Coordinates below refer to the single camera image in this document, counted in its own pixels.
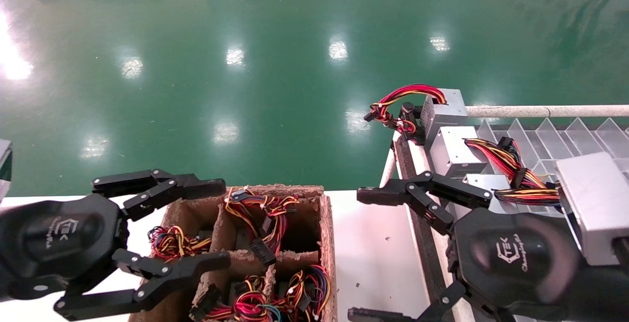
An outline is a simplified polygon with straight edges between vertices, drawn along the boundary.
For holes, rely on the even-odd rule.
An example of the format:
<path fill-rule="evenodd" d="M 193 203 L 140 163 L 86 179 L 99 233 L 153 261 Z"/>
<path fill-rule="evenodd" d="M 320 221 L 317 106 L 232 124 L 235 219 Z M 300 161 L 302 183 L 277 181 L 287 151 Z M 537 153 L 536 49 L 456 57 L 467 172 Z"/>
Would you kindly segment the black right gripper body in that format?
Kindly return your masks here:
<path fill-rule="evenodd" d="M 485 208 L 454 223 L 448 253 L 466 300 L 490 316 L 568 317 L 568 291 L 584 261 L 564 220 Z"/>

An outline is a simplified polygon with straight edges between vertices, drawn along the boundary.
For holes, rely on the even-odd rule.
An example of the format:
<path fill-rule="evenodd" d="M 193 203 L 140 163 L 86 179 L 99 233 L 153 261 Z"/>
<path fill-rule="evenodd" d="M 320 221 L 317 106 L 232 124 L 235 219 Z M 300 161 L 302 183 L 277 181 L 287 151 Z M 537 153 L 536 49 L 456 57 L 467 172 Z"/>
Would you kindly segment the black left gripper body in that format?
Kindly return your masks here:
<path fill-rule="evenodd" d="M 127 248 L 123 210 L 98 194 L 74 201 L 3 207 L 1 300 L 85 293 L 116 271 L 112 255 Z"/>

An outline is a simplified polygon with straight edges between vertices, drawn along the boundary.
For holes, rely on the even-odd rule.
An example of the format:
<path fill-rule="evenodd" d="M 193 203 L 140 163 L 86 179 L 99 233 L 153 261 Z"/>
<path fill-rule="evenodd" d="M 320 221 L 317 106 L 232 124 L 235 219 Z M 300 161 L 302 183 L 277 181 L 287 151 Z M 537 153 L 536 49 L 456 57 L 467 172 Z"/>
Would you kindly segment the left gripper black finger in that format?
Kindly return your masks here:
<path fill-rule="evenodd" d="M 195 174 L 173 175 L 160 169 L 102 176 L 92 181 L 92 192 L 103 197 L 132 195 L 123 203 L 123 214 L 134 222 L 179 199 L 216 197 L 226 189 L 221 178 L 198 179 Z"/>
<path fill-rule="evenodd" d="M 150 311 L 171 293 L 197 284 L 206 272 L 229 268 L 227 252 L 183 257 L 173 263 L 117 249 L 112 260 L 123 272 L 144 278 L 137 289 L 96 294 L 66 293 L 54 311 L 70 322 Z"/>

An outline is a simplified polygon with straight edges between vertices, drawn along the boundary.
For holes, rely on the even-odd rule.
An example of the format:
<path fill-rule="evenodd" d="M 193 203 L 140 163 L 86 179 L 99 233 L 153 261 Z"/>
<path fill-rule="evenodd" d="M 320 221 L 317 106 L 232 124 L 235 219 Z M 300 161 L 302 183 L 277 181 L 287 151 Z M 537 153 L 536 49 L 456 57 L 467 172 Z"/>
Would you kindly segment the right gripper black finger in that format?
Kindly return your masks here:
<path fill-rule="evenodd" d="M 441 322 L 443 316 L 452 310 L 454 304 L 462 299 L 466 292 L 465 284 L 455 280 L 417 318 L 402 313 L 365 308 L 350 308 L 347 317 L 351 322 Z"/>
<path fill-rule="evenodd" d="M 431 171 L 410 179 L 389 179 L 383 187 L 360 187 L 357 201 L 363 204 L 406 205 L 441 235 L 452 235 L 454 217 L 434 197 L 466 208 L 489 208 L 492 193 Z"/>

